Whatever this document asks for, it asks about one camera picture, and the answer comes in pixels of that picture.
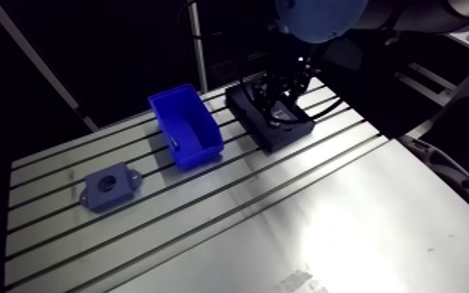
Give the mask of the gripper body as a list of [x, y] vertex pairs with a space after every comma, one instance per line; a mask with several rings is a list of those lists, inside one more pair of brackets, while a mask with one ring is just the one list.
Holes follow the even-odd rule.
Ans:
[[275, 44], [269, 52], [264, 81], [271, 93], [301, 95], [315, 73], [309, 53], [299, 45]]

